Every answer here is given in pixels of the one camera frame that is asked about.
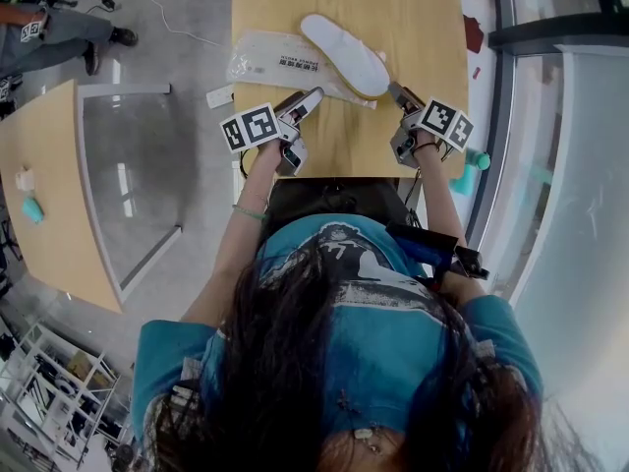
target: barcode label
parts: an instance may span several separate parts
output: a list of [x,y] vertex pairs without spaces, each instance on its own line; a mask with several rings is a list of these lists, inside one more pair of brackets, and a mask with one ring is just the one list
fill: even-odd
[[279,66],[287,68],[295,68],[305,72],[317,72],[318,61],[309,61],[307,59],[295,58],[293,56],[280,56]]

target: black shoe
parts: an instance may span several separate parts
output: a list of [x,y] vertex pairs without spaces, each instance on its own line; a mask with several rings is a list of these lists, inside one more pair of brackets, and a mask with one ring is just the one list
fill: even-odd
[[95,75],[98,72],[98,67],[100,66],[100,58],[98,57],[98,48],[93,44],[89,43],[87,46],[87,51],[83,53],[83,57],[86,60],[86,72],[89,76]]
[[138,43],[138,34],[126,28],[114,28],[109,39],[114,43],[121,43],[133,47]]

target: gray pants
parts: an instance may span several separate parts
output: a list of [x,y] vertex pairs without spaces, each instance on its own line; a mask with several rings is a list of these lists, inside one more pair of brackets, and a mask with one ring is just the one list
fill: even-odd
[[[38,12],[37,5],[22,4],[27,12]],[[23,72],[40,70],[64,63],[86,52],[89,42],[105,44],[113,25],[96,16],[51,9],[44,39],[20,42],[22,27],[0,26],[0,79]]]

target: green wristband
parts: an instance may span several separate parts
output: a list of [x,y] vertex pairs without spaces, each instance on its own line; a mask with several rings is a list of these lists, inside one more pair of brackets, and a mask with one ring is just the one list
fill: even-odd
[[264,213],[256,213],[255,211],[242,208],[238,205],[232,205],[232,208],[239,213],[242,213],[244,215],[250,216],[251,218],[254,218],[255,220],[264,220],[266,218],[266,215]]

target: graphic print on shirt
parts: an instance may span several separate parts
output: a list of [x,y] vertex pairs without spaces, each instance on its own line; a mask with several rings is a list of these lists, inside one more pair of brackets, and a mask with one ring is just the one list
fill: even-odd
[[[363,236],[359,228],[331,222],[321,226],[299,248],[314,237],[318,237],[327,267],[339,279],[340,287],[334,299],[336,306],[422,310],[443,322],[441,308],[435,302],[439,298],[420,282],[393,270],[386,255]],[[275,279],[293,267],[301,256],[299,248],[288,256],[282,266],[272,269],[267,278]]]

